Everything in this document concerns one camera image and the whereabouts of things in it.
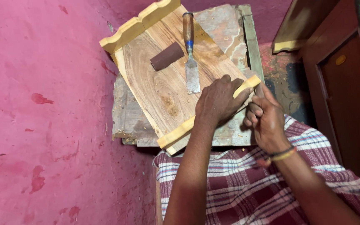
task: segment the sanding sleeve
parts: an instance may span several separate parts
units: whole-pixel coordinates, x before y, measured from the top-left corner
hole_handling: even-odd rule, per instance
[[[168,67],[170,64],[176,62],[184,56],[183,49],[175,42],[167,47],[165,50],[157,54],[151,59],[151,64],[156,71]]]

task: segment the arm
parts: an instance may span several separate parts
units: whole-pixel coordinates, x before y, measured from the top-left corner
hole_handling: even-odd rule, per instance
[[[244,122],[254,127],[259,147],[268,153],[281,152],[291,146],[284,133],[283,110],[264,85],[263,90],[265,97],[253,97]],[[311,224],[360,224],[360,217],[337,197],[298,153],[275,161],[275,164]]]
[[[243,83],[229,75],[203,89],[195,108],[194,128],[170,193],[164,225],[205,224],[206,177],[213,134],[219,121],[231,116],[253,89],[234,91]]]

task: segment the person's right hand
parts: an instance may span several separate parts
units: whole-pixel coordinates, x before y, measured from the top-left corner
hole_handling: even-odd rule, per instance
[[[291,143],[284,132],[283,107],[262,84],[264,97],[253,96],[244,123],[254,128],[256,142],[267,153],[281,152]]]

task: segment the brown door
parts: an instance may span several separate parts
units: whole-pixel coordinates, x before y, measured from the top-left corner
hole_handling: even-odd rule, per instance
[[[360,177],[360,38],[355,35],[320,64],[343,165]]]

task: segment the door frame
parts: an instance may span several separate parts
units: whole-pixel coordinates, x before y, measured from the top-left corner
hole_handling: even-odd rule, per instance
[[[354,35],[359,35],[360,39],[354,0],[341,0],[298,53],[304,62],[318,129],[329,140],[341,165],[341,153],[327,105],[328,94],[319,64]]]

